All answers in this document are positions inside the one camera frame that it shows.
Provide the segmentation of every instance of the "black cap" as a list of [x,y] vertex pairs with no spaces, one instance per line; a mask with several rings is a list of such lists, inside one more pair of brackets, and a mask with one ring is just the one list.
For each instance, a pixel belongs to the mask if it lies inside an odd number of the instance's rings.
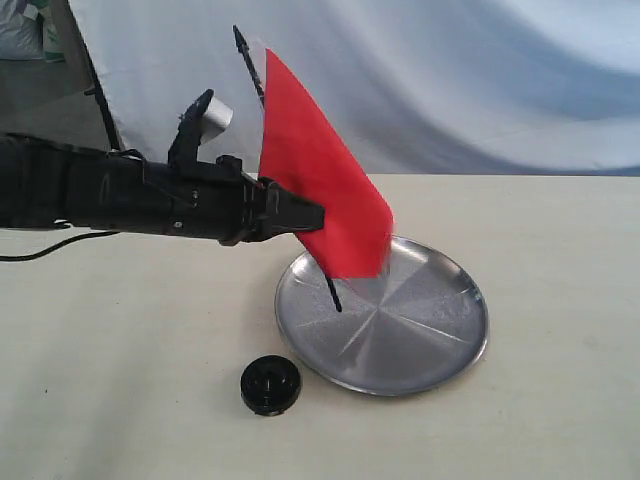
[[284,357],[267,355],[249,364],[240,379],[242,399],[254,413],[272,417],[295,403],[300,393],[298,368]]

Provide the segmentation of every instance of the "red fabric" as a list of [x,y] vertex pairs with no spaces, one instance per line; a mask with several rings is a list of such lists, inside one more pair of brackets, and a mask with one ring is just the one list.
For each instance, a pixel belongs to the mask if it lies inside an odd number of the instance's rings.
[[268,49],[260,176],[325,207],[325,227],[297,236],[327,275],[380,273],[391,245],[391,209],[309,93]]

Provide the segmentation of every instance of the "metal plate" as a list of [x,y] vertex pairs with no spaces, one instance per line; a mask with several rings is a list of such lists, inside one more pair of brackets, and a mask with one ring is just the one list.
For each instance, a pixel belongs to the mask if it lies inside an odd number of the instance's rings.
[[478,287],[455,262],[394,237],[389,268],[376,279],[336,281],[338,313],[308,253],[276,293],[282,336],[308,367],[346,388],[398,396],[433,388],[472,365],[487,343]]

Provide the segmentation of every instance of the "white backdrop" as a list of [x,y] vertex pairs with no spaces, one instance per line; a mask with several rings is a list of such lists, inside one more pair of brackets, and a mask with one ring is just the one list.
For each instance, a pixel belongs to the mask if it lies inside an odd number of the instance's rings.
[[71,0],[124,141],[165,161],[206,88],[202,150],[255,170],[261,111],[231,27],[287,63],[369,172],[640,173],[634,0]]

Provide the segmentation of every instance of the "white table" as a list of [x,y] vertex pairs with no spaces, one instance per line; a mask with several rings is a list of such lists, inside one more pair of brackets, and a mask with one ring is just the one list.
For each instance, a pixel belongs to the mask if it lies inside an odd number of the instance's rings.
[[374,180],[486,296],[467,374],[385,400],[302,368],[291,410],[255,416],[240,374],[291,357],[273,297],[296,240],[90,240],[0,264],[0,477],[640,478],[640,178]]

